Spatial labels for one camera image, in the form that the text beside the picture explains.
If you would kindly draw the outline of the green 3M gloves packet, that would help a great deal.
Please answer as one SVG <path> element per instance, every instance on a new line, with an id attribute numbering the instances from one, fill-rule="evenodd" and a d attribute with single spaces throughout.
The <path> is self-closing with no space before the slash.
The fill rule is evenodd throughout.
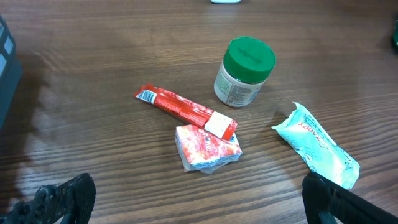
<path id="1" fill-rule="evenodd" d="M 395 50 L 397 50 L 398 49 L 398 21 L 395 21 L 394 32 L 393 32 L 391 41 L 392 41 L 393 48 Z"/>

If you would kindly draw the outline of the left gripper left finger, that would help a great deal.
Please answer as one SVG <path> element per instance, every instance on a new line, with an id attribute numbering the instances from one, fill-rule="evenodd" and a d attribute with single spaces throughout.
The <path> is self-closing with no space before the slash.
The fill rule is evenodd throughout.
<path id="1" fill-rule="evenodd" d="M 56 185 L 43 185 L 33 200 L 20 201 L 7 214 L 2 224 L 87 224 L 96 198 L 96 187 L 88 173 Z"/>

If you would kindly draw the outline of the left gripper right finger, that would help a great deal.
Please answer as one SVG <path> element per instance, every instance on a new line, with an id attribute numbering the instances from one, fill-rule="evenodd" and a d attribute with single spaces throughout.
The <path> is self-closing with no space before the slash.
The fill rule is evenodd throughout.
<path id="1" fill-rule="evenodd" d="M 308 224 L 390 224 L 397 217 L 367 202 L 316 172 L 302 182 L 302 197 Z"/>

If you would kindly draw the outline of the red tissue box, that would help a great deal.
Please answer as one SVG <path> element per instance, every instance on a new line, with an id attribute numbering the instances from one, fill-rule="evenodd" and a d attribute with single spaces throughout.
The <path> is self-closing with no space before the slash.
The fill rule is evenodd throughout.
<path id="1" fill-rule="evenodd" d="M 235 135 L 226 141 L 192 124 L 176 127 L 175 142 L 186 172 L 211 174 L 243 153 Z"/>

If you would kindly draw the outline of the mint tissue pack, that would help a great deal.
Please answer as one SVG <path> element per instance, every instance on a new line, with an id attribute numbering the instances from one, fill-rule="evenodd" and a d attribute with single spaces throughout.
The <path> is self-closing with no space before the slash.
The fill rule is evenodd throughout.
<path id="1" fill-rule="evenodd" d="M 289 117 L 272 128 L 304 160 L 309 169 L 345 189 L 353 188 L 360 165 L 323 129 L 300 103 Z"/>

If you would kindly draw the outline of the chicken seasoning jar green lid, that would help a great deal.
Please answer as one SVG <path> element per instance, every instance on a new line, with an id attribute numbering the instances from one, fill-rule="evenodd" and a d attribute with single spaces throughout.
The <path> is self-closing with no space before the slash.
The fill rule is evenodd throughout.
<path id="1" fill-rule="evenodd" d="M 218 70 L 214 91 L 224 104 L 236 108 L 248 105 L 275 67 L 276 56 L 263 41 L 253 37 L 233 39 Z"/>

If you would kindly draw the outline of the long red sachet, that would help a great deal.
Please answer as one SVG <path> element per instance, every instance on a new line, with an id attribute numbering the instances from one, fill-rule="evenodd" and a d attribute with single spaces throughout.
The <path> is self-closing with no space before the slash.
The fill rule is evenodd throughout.
<path id="1" fill-rule="evenodd" d="M 151 84 L 141 86 L 134 96 L 226 141 L 233 138 L 238 126 L 237 122 L 228 116 Z"/>

